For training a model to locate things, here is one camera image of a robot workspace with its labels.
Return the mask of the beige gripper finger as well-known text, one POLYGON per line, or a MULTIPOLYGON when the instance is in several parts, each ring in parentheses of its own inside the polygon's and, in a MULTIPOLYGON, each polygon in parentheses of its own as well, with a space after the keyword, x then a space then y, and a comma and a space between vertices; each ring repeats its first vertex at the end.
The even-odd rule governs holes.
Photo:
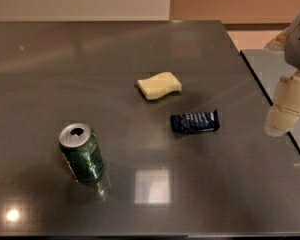
POLYGON ((300 69, 290 77, 281 77, 270 107, 265 133, 279 137, 291 130, 300 119, 300 69))
POLYGON ((282 30, 265 45, 264 49, 270 52, 283 52, 287 35, 288 29, 282 30))

